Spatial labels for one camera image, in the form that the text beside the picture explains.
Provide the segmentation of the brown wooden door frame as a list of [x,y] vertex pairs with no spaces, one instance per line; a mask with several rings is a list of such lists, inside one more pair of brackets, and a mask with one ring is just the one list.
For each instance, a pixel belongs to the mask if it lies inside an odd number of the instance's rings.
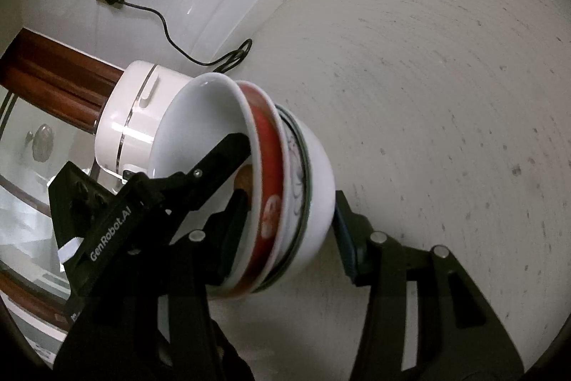
[[29,29],[1,57],[1,85],[89,134],[123,71]]

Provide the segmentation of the white rimmed bowl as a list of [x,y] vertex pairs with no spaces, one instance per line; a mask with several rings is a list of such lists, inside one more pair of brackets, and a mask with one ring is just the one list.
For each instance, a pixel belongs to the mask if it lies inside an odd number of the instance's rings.
[[318,137],[290,110],[277,110],[287,134],[294,219],[285,250],[254,292],[258,293],[301,272],[317,255],[335,209],[333,168]]

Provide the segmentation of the white rice cooker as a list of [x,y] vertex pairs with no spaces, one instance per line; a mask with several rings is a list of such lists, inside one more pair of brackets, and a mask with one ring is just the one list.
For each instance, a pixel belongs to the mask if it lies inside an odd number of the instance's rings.
[[103,106],[95,133],[97,164],[111,176],[145,172],[159,124],[190,76],[158,64],[126,67]]

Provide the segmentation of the white floral bowl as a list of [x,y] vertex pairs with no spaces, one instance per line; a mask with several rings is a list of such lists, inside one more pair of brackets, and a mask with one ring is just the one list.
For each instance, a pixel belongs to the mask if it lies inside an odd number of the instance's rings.
[[163,178],[185,174],[197,165],[223,137],[245,134],[251,144],[246,160],[253,166],[253,200],[239,239],[229,275],[214,287],[218,295],[228,294],[239,283],[252,260],[265,202],[262,187],[262,156],[257,135],[257,117],[239,84],[223,74],[194,78],[176,95],[159,124],[151,148],[147,173]]

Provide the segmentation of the red banded bowl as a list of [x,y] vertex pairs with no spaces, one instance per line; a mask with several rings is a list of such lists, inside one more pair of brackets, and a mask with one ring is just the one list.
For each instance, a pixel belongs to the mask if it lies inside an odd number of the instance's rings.
[[229,283],[228,296],[240,297],[257,290],[277,261],[284,242],[284,221],[289,200],[287,191],[289,161],[287,137],[276,105],[261,87],[252,82],[237,82],[250,104],[257,132],[253,154],[254,188],[261,192],[253,198],[254,238],[247,241],[243,258],[236,266],[238,277]]

